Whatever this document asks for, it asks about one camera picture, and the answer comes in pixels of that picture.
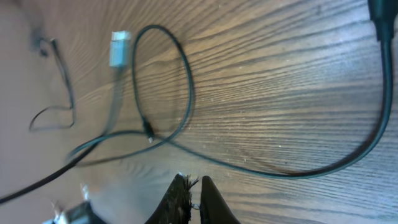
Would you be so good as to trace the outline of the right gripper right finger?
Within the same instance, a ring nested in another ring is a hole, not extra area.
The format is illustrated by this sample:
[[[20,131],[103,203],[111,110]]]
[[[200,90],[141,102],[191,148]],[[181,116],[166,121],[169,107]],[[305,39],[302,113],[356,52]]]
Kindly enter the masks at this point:
[[[200,218],[201,224],[240,224],[207,175],[202,177]]]

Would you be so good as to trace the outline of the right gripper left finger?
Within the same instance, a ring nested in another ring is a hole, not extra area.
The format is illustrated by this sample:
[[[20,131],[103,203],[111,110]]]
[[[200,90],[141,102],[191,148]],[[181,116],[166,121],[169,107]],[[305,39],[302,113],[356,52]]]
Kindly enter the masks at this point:
[[[192,214],[191,188],[199,181],[176,174],[162,200],[145,224],[188,224]]]

